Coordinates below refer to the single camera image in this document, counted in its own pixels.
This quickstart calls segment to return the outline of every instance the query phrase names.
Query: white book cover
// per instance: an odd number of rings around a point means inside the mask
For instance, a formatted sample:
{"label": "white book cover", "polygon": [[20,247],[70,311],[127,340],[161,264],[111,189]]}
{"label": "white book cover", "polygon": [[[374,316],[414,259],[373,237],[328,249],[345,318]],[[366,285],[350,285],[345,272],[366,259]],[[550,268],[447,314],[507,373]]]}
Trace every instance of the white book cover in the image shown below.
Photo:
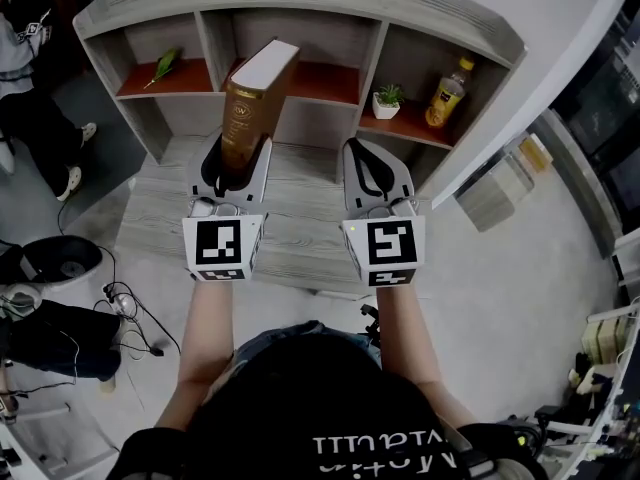
{"label": "white book cover", "polygon": [[232,76],[235,84],[266,91],[300,48],[274,39]]}

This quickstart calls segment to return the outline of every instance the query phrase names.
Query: bottle cap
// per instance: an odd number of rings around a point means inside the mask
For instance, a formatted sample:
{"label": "bottle cap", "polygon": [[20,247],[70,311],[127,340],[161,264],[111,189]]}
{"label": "bottle cap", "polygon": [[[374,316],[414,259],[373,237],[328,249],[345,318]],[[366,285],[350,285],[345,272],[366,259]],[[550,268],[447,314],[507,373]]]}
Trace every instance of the bottle cap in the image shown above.
{"label": "bottle cap", "polygon": [[475,66],[475,63],[470,58],[462,57],[460,59],[460,67],[462,69],[466,69],[467,71],[471,71],[473,69],[473,66]]}

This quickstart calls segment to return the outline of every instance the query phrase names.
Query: bottle label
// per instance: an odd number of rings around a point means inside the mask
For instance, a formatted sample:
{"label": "bottle label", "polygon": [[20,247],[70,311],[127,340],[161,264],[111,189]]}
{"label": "bottle label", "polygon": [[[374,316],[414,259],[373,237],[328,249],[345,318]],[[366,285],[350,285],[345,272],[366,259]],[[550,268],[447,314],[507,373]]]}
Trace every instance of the bottle label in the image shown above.
{"label": "bottle label", "polygon": [[438,90],[431,99],[431,104],[425,112],[425,119],[429,126],[433,128],[442,128],[453,109],[461,100],[460,96],[451,94],[442,85],[438,87]]}

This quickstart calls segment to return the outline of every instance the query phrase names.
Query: yellow bottle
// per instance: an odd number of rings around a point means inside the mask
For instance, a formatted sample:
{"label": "yellow bottle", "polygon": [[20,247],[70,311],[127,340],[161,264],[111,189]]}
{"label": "yellow bottle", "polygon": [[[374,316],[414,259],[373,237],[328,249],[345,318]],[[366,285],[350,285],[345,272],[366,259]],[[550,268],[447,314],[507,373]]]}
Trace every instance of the yellow bottle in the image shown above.
{"label": "yellow bottle", "polygon": [[442,128],[458,102],[466,94],[465,86],[469,85],[471,70],[474,62],[468,57],[462,57],[460,69],[440,80],[438,90],[431,98],[431,103],[424,114],[427,124],[431,128]]}

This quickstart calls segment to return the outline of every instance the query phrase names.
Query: white stool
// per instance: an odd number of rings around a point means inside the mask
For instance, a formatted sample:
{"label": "white stool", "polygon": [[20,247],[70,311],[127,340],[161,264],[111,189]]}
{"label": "white stool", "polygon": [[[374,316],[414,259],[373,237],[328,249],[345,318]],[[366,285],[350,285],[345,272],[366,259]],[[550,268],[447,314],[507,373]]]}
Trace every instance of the white stool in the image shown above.
{"label": "white stool", "polygon": [[117,455],[116,448],[103,435],[109,449],[84,462],[69,464],[65,459],[52,457],[42,461],[38,453],[32,450],[28,443],[16,432],[16,426],[20,425],[21,422],[61,416],[70,411],[71,407],[67,404],[36,411],[20,409],[15,423],[8,425],[2,422],[0,424],[2,451],[6,455],[9,449],[13,450],[15,452],[14,459],[17,459],[17,462],[14,460],[9,461],[5,457],[11,476],[14,479],[73,480],[86,475]]}

